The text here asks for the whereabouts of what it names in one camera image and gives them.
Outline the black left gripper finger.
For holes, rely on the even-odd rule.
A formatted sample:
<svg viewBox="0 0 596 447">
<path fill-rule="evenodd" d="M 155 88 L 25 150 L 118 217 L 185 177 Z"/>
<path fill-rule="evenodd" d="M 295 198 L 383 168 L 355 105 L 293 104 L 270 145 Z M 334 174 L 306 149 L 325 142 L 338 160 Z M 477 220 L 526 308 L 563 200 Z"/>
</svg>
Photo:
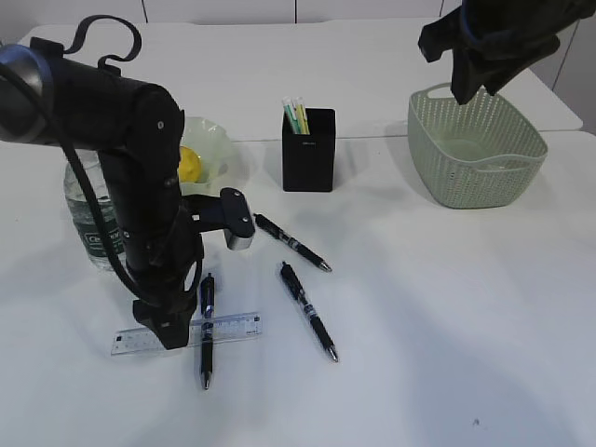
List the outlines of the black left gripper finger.
<svg viewBox="0 0 596 447">
<path fill-rule="evenodd" d="M 184 316 L 161 316 L 154 321 L 154 332 L 167 350 L 186 347 L 189 340 L 190 319 Z"/>
</svg>

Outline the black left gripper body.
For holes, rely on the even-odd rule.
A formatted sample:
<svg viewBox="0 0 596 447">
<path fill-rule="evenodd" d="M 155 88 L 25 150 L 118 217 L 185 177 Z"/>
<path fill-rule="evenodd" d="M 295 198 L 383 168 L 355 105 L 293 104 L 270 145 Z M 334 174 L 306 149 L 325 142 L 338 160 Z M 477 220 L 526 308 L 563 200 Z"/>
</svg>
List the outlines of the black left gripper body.
<svg viewBox="0 0 596 447">
<path fill-rule="evenodd" d="M 135 234 L 129 246 L 141 262 L 129 264 L 140 289 L 133 316 L 145 326 L 187 326 L 196 310 L 204 251 L 190 212 L 177 209 L 165 232 Z"/>
</svg>

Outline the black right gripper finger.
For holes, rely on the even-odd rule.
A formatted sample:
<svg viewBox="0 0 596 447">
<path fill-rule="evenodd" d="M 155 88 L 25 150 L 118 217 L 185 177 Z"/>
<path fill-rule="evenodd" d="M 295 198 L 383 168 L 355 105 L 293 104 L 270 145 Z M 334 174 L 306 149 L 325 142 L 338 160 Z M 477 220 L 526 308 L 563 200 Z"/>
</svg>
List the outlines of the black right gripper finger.
<svg viewBox="0 0 596 447">
<path fill-rule="evenodd" d="M 494 64 L 478 51 L 466 47 L 453 49 L 451 92 L 460 105 L 467 104 L 494 71 Z"/>
<path fill-rule="evenodd" d="M 513 78 L 539 60 L 540 53 L 535 51 L 524 55 L 522 58 L 501 61 L 486 76 L 483 86 L 490 95 L 494 96 Z"/>
</svg>

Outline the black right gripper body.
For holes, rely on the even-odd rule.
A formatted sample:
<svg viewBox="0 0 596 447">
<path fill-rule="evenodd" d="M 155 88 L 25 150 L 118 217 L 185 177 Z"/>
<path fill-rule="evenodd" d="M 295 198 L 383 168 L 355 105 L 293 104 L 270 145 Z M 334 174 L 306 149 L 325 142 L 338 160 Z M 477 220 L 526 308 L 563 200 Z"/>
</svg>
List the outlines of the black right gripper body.
<svg viewBox="0 0 596 447">
<path fill-rule="evenodd" d="M 418 47 L 429 62 L 456 47 L 488 60 L 513 59 L 594 14 L 593 1 L 464 1 L 424 26 Z"/>
</svg>

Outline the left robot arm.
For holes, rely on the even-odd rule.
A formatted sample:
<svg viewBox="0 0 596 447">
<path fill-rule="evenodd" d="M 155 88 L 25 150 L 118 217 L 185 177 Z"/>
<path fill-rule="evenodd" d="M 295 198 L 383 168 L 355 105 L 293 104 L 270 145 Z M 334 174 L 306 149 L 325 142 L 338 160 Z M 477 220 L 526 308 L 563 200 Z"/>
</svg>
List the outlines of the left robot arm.
<svg viewBox="0 0 596 447">
<path fill-rule="evenodd" d="M 126 253 L 134 318 L 168 349 L 184 347 L 203 256 L 178 179 L 184 113 L 162 87 L 63 57 L 61 46 L 9 45 L 1 63 L 35 93 L 1 84 L 1 137 L 97 153 Z"/>
</svg>

